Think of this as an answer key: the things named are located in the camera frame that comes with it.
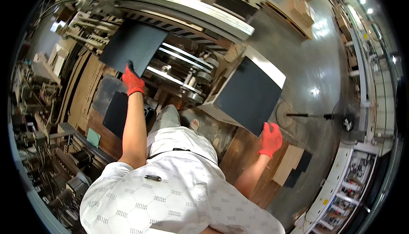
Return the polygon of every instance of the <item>gray pants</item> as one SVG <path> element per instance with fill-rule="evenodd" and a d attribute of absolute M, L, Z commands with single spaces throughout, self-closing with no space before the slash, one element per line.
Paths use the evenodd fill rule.
<path fill-rule="evenodd" d="M 180 126 L 180 117 L 177 109 L 173 104 L 169 104 L 160 111 L 148 135 L 159 129 L 175 128 L 178 126 Z"/>

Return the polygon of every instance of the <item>cardboard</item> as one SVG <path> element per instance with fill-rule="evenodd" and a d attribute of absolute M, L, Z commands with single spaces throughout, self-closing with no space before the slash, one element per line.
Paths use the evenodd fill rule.
<path fill-rule="evenodd" d="M 349 32 L 349 28 L 348 28 L 348 26 L 346 24 L 346 21 L 345 21 L 344 17 L 341 16 L 340 19 L 337 18 L 337 22 L 338 22 L 338 25 L 339 25 L 342 33 L 345 35 L 346 40 L 347 41 L 352 41 L 352 36 L 351 36 L 351 33 Z"/>
<path fill-rule="evenodd" d="M 299 10 L 299 0 L 287 0 L 287 8 L 291 14 L 298 19 L 302 20 L 301 13 Z"/>
<path fill-rule="evenodd" d="M 307 26 L 311 27 L 314 24 L 314 10 L 305 0 L 300 0 L 299 2 L 299 13 L 301 14 L 302 22 Z"/>
<path fill-rule="evenodd" d="M 291 173 L 291 170 L 295 170 L 297 168 L 303 152 L 303 149 L 294 145 L 289 145 L 276 173 L 273 176 L 273 181 L 280 186 L 283 186 Z"/>

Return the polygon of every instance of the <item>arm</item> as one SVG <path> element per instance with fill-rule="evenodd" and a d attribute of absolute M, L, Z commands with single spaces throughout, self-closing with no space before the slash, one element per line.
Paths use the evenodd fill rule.
<path fill-rule="evenodd" d="M 128 111 L 122 136 L 122 157 L 118 162 L 136 169 L 146 164 L 145 83 L 136 76 L 131 61 L 128 61 L 122 80 L 128 86 Z"/>
<path fill-rule="evenodd" d="M 273 158 L 274 152 L 281 147 L 282 141 L 283 136 L 281 135 L 279 126 L 274 123 L 271 125 L 264 123 L 261 150 L 258 152 L 260 156 L 251 167 L 244 170 L 234 183 L 234 187 L 242 193 L 243 196 L 250 198 L 265 166 Z"/>
<path fill-rule="evenodd" d="M 261 173 L 264 171 L 265 166 L 270 161 L 270 157 L 261 154 L 258 160 L 239 176 L 234 183 L 234 186 L 238 191 L 246 198 L 250 198 L 258 179 L 260 179 Z"/>

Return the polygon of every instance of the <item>hand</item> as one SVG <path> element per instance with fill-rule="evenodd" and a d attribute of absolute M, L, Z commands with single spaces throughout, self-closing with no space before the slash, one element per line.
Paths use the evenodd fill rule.
<path fill-rule="evenodd" d="M 128 87 L 128 97 L 135 92 L 145 92 L 145 82 L 136 76 L 131 60 L 128 60 L 125 73 L 122 75 L 122 81 L 125 82 Z"/>
<path fill-rule="evenodd" d="M 280 132 L 280 128 L 277 124 L 264 122 L 263 138 L 261 143 L 261 150 L 258 154 L 265 154 L 270 158 L 273 158 L 274 152 L 276 152 L 283 144 L 283 135 Z"/>

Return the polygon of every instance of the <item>factory floor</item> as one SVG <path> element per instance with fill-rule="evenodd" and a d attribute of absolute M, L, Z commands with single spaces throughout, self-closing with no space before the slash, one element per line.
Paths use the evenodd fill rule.
<path fill-rule="evenodd" d="M 313 0 L 313 40 L 305 40 L 277 14 L 263 9 L 254 16 L 255 28 L 249 44 L 271 61 L 287 79 L 281 100 L 295 112 L 331 113 L 340 98 L 353 97 L 354 87 L 347 73 L 345 47 L 328 0 Z M 275 114 L 270 118 L 276 122 Z M 267 211 L 286 231 L 294 216 L 306 209 L 320 189 L 337 149 L 331 122 L 322 119 L 294 119 L 283 129 L 284 138 L 313 154 L 309 167 L 293 189 L 280 189 Z"/>

